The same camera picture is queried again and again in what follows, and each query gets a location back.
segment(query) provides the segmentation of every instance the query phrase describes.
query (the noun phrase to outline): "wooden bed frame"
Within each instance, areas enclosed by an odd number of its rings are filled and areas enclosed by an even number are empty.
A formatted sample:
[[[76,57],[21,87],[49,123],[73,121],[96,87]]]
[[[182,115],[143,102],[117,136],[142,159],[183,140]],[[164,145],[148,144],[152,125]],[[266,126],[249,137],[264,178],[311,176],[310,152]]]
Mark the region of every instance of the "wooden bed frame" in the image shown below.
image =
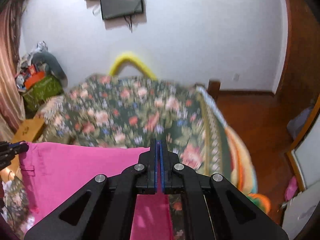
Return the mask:
[[[286,153],[287,157],[290,161],[290,164],[292,166],[293,172],[296,176],[297,182],[298,182],[298,188],[300,191],[305,191],[305,184],[303,182],[302,174],[300,173],[300,169],[297,165],[297,162],[295,160],[295,157],[292,155],[292,150],[296,149],[304,140],[304,138],[308,135],[310,130],[313,127],[313,124],[315,123],[317,117],[320,114],[320,95],[318,96],[317,102],[312,109],[305,125],[303,126],[302,130],[300,133],[297,135],[296,139],[294,142],[291,144],[289,151]]]
[[[215,101],[217,101],[218,99],[220,85],[221,85],[220,80],[214,80],[214,79],[209,80],[207,92]]]

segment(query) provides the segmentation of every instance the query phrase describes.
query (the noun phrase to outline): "wooden floor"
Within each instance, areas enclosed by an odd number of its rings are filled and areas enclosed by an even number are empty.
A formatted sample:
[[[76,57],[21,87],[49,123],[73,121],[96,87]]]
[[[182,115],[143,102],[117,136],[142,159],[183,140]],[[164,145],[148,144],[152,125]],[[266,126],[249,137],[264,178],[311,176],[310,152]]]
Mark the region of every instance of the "wooden floor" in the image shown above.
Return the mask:
[[[258,179],[258,192],[271,200],[269,216],[280,223],[279,204],[293,172],[285,156],[292,139],[288,117],[272,96],[220,95],[217,104],[228,124],[246,144]]]

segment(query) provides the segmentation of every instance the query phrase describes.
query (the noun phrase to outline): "wooden door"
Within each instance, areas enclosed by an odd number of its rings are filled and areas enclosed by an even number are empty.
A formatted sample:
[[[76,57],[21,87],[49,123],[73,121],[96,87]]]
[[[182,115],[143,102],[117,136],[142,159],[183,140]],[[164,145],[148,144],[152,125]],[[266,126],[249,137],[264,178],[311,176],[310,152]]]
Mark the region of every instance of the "wooden door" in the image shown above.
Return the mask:
[[[288,46],[276,95],[294,118],[320,92],[320,23],[304,0],[286,2]]]

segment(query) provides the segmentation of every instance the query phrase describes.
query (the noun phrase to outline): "white wall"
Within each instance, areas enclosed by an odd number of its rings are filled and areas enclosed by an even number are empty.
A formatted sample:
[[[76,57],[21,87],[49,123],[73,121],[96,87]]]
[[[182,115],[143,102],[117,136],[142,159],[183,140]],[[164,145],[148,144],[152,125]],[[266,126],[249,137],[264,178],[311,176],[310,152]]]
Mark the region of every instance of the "white wall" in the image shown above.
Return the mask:
[[[97,2],[29,0],[22,18],[26,50],[45,41],[69,86],[106,73],[130,50],[162,79],[207,84],[218,78],[223,89],[273,89],[287,31],[281,0],[146,2],[146,15],[136,18],[131,33],[123,19],[104,23],[101,14],[94,16]]]
[[[29,52],[26,49],[26,43],[24,41],[24,35],[23,35],[22,31],[20,33],[20,43],[19,44],[20,44],[19,45],[19,56],[22,57],[23,55],[25,55],[26,53]]]
[[[276,69],[276,75],[272,87],[272,92],[275,94],[281,79],[282,70],[284,67],[285,54],[287,52],[287,42],[288,42],[288,13],[287,13],[287,3],[285,0],[280,0],[281,4],[281,13],[282,13],[282,41],[281,41],[281,50],[278,66]]]

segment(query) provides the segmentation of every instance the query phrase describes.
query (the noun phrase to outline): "wall outlet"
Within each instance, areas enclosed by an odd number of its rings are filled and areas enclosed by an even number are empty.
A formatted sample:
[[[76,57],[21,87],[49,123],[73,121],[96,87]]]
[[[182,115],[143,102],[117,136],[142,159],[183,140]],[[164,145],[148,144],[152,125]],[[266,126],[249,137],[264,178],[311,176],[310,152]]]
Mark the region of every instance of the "wall outlet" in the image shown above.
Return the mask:
[[[233,75],[232,80],[237,82],[237,81],[239,80],[239,77],[240,77],[240,74],[235,73],[235,74]]]

